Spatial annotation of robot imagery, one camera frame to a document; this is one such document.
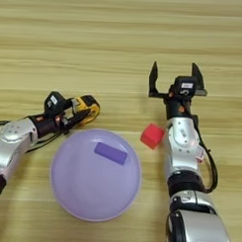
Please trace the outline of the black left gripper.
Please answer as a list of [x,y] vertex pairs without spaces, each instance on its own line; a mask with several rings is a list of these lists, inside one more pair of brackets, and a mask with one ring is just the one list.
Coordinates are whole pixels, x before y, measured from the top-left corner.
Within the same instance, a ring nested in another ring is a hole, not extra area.
[[[76,98],[66,100],[65,108],[73,108],[78,105]],[[90,110],[83,110],[65,121],[65,113],[62,112],[54,117],[48,118],[45,115],[37,115],[35,119],[35,127],[38,132],[38,137],[45,137],[50,133],[64,132],[67,134],[69,130],[84,120],[90,114]]]

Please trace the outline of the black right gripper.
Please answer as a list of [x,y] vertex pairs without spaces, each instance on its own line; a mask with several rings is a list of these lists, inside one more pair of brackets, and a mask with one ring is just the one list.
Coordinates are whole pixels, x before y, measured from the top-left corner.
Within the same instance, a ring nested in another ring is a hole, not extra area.
[[[202,73],[198,66],[193,63],[192,65],[192,76],[196,80],[196,91],[195,96],[206,96],[207,90],[204,87],[204,82],[202,78]],[[163,102],[166,106],[166,115],[167,119],[172,118],[192,118],[191,113],[191,101],[190,96],[174,94],[173,92],[169,94],[160,93],[156,88],[156,82],[158,79],[158,69],[157,62],[154,62],[152,65],[150,74],[149,74],[149,93],[150,98],[163,98]]]

